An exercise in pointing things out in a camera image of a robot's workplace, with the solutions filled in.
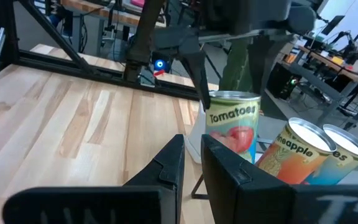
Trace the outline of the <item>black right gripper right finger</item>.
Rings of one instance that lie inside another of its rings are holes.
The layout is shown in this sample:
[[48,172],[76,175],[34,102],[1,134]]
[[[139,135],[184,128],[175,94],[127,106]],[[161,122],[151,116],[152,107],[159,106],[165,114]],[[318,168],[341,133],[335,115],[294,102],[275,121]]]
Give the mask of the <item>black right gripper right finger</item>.
[[286,224],[294,190],[210,135],[201,137],[202,171],[215,224]]

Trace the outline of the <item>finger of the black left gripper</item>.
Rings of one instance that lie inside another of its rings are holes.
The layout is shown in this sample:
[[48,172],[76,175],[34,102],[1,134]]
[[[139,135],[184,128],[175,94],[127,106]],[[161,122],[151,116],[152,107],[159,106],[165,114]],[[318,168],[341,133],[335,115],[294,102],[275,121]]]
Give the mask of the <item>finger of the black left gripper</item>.
[[203,104],[203,109],[208,110],[211,105],[209,87],[205,70],[205,53],[203,51],[184,54],[180,62],[188,72],[199,99]]
[[260,35],[248,46],[252,91],[262,94],[267,86],[275,59],[292,35]]

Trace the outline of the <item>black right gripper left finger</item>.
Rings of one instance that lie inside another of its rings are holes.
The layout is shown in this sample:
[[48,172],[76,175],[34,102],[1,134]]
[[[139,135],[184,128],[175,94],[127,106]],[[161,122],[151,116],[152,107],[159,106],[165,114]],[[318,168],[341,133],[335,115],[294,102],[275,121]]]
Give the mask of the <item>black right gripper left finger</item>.
[[176,134],[157,155],[124,185],[161,185],[167,189],[183,188],[185,146],[182,134]]

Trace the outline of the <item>blue Tomatoes can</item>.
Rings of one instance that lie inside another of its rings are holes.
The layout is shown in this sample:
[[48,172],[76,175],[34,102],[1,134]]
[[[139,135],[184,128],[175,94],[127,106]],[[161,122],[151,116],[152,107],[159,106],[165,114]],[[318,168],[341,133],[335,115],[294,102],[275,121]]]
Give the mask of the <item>blue Tomatoes can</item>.
[[261,96],[243,91],[212,91],[206,133],[254,163]]

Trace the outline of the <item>orange Pineapple can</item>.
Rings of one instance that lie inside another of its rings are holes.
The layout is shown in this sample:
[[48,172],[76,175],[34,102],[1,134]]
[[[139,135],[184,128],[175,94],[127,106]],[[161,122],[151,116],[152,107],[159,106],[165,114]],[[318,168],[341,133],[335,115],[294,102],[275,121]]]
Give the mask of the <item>orange Pineapple can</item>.
[[336,150],[336,143],[321,128],[290,118],[255,164],[288,184],[300,184]]

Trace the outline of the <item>Peaches can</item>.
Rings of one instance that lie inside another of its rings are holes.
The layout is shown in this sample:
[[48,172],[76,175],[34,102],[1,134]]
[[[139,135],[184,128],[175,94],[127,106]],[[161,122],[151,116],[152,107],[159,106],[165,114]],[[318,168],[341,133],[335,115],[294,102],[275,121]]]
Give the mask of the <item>Peaches can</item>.
[[309,185],[335,185],[358,167],[358,138],[332,124],[323,131],[336,143],[337,149],[304,181]]

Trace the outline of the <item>green cactus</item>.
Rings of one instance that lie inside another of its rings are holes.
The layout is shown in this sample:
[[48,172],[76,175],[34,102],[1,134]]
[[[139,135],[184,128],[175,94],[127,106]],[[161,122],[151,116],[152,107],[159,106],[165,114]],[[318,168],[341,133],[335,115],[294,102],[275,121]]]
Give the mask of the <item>green cactus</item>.
[[219,89],[227,91],[252,91],[252,77],[249,65],[248,46],[250,38],[234,39]]

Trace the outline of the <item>black computer tower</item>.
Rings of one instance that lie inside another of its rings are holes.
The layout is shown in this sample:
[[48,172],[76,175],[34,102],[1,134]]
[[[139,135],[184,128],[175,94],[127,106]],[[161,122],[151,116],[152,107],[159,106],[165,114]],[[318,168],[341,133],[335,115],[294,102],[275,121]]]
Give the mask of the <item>black computer tower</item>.
[[275,97],[287,100],[301,76],[291,72],[286,65],[276,63],[267,83],[268,91]]

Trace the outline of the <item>blue glowing round device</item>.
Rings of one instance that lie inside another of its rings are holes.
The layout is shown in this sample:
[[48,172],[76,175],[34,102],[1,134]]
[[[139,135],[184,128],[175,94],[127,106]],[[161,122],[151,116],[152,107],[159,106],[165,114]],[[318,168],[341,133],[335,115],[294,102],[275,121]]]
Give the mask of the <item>blue glowing round device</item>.
[[154,62],[154,70],[155,71],[165,71],[165,69],[167,68],[167,62],[165,60],[162,59],[158,59]]

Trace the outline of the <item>white plant pot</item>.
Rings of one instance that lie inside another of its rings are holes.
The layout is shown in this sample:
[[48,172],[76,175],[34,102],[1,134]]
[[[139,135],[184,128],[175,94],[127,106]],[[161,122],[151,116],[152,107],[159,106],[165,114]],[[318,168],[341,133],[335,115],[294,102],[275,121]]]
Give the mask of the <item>white plant pot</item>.
[[201,164],[201,135],[206,133],[206,114],[200,101],[198,114],[190,134],[185,136],[185,146],[192,160]]

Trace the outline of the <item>background wooden workbench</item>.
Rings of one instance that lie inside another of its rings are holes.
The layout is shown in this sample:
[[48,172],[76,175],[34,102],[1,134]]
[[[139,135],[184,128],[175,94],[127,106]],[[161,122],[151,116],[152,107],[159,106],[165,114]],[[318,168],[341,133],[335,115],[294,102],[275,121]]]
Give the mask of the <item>background wooden workbench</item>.
[[[77,12],[80,14],[87,14],[89,16],[98,17],[100,19],[108,20],[109,18],[109,9],[106,7],[102,7],[101,5],[88,2],[86,0],[60,0],[61,5],[73,12]],[[112,15],[112,21],[121,24],[125,24],[126,26],[137,26],[139,23],[140,17],[129,14],[127,12],[117,12],[114,11]]]
[[339,107],[345,97],[358,85],[358,73],[348,69],[346,66],[336,63],[332,60],[332,58],[324,57],[306,47],[300,45],[297,45],[296,47],[301,50],[296,59],[300,59],[303,54],[308,54],[309,57],[319,60],[325,67],[330,67],[337,71],[337,75],[344,75],[351,79],[350,83],[346,85],[343,91],[335,90],[322,80],[319,80],[315,75],[312,75],[309,79],[309,82],[312,85],[319,88],[323,93],[327,94],[332,99],[332,104],[323,111],[322,115],[316,121],[317,126],[322,126],[328,117],[333,114],[334,110]]

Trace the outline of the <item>black monitor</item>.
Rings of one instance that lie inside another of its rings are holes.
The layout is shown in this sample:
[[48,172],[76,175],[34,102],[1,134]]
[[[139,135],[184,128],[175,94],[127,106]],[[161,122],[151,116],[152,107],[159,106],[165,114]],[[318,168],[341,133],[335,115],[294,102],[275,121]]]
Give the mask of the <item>black monitor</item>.
[[342,20],[344,16],[335,16],[326,27],[321,31],[322,34],[328,35]]

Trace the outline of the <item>black rig frame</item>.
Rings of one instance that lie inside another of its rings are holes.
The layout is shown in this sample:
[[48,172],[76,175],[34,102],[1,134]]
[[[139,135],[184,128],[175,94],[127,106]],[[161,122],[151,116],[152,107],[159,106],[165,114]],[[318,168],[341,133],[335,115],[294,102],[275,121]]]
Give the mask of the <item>black rig frame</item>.
[[33,0],[19,0],[25,10],[39,23],[49,36],[64,50],[68,59],[50,57],[19,48],[14,14],[13,0],[0,0],[0,27],[5,28],[5,41],[0,54],[0,63],[3,67],[10,64],[45,70],[53,73],[61,73],[73,77],[125,86],[133,89],[150,91],[163,95],[187,98],[189,100],[200,100],[195,87],[188,87],[163,80],[157,80],[156,84],[145,86],[141,84],[138,77],[140,74],[127,80],[124,71],[111,70],[90,65],[83,57],[77,54],[71,45],[56,31],[52,23],[35,7]]

